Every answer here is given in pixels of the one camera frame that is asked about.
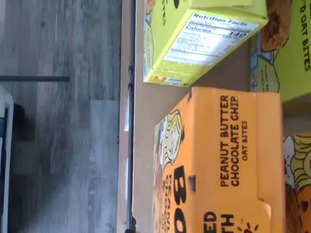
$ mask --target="black strip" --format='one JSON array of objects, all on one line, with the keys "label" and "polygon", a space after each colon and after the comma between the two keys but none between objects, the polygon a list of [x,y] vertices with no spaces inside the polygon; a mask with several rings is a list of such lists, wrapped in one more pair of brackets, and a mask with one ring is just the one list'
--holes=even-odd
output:
[{"label": "black strip", "polygon": [[0,82],[69,82],[68,76],[14,76],[0,75]]},{"label": "black strip", "polygon": [[127,229],[134,230],[133,223],[133,142],[134,142],[134,88],[135,88],[135,34],[136,34],[136,0],[131,0],[130,26],[130,82],[129,82],[129,127],[128,127],[128,170],[127,170]]}]

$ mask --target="oat bites box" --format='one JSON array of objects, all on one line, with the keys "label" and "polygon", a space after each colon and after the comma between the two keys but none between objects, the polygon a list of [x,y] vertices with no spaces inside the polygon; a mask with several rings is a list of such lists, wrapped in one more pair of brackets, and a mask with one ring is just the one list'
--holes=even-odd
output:
[{"label": "oat bites box", "polygon": [[265,0],[145,0],[144,81],[189,86],[267,23]]},{"label": "oat bites box", "polygon": [[194,87],[154,145],[154,233],[284,232],[279,94]]},{"label": "oat bites box", "polygon": [[311,232],[311,133],[284,139],[286,233]]},{"label": "oat bites box", "polygon": [[311,93],[311,0],[267,0],[269,22],[250,39],[251,89],[288,102]]}]

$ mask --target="floor plank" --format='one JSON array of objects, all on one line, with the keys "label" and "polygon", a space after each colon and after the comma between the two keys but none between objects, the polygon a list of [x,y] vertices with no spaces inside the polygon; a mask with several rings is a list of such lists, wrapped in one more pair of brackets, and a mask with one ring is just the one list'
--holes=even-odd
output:
[{"label": "floor plank", "polygon": [[0,74],[70,76],[2,83],[27,118],[12,151],[10,230],[114,233],[121,0],[3,5]]}]

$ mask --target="white object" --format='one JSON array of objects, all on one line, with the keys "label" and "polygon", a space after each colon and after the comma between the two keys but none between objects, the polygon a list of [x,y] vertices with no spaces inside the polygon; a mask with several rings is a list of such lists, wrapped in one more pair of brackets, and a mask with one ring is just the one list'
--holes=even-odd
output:
[{"label": "white object", "polygon": [[126,104],[126,112],[125,112],[125,124],[124,124],[124,131],[128,132],[128,122],[130,118],[130,96],[127,97],[127,104]]},{"label": "white object", "polygon": [[1,233],[8,232],[8,201],[9,201],[9,176],[10,176],[10,160],[11,160],[11,142],[12,142],[12,127],[13,127],[13,98],[0,85],[0,147],[1,159],[6,158],[5,174],[4,174],[4,201],[3,214],[1,216]]}]

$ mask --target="box flap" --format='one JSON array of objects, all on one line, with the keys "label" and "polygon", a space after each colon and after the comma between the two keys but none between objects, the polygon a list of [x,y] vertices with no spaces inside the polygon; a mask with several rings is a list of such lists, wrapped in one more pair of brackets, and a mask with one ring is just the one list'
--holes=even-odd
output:
[{"label": "box flap", "polygon": [[257,0],[192,0],[191,6],[194,8],[251,6],[254,1]]}]

